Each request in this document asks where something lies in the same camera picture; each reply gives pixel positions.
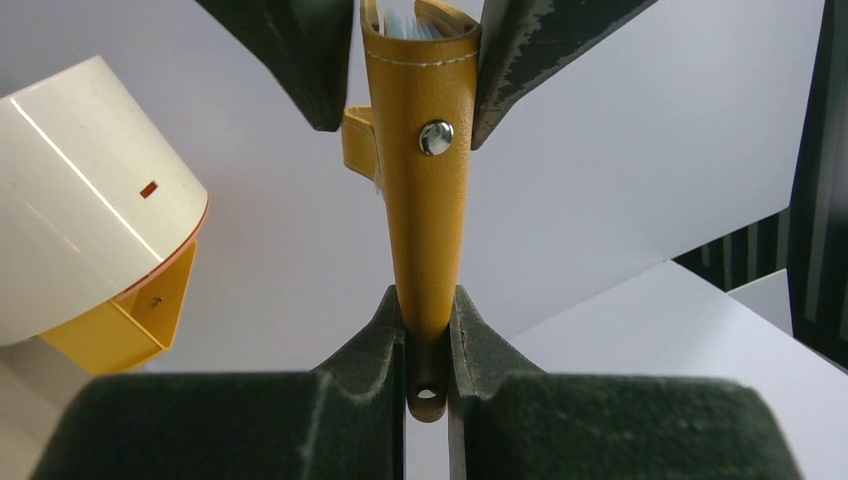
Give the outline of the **orange leather card holder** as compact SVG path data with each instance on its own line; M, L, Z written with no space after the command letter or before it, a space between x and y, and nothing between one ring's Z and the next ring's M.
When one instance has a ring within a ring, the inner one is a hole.
M370 94L342 122L345 166L372 181L386 208L397 299L407 330L412 416L438 420L449 385L481 26L440 1L418 1L419 39L390 35L374 1L360 5Z

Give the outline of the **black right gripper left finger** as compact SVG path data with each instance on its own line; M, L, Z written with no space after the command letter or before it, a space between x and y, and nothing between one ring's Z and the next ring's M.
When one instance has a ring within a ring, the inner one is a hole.
M400 479L394 288L308 371L102 376L65 409L36 479Z

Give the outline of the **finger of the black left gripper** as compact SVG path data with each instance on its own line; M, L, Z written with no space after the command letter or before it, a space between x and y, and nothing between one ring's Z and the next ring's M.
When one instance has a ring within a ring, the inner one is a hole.
M486 1L471 148L480 149L519 100L654 4Z
M199 0L273 75L310 126L335 132L347 99L352 0Z

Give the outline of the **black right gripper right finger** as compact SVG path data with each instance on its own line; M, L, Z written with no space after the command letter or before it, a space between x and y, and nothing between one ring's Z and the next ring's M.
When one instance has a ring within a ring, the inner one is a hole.
M775 416L717 379L553 374L481 317L463 287L447 332L454 479L798 479Z

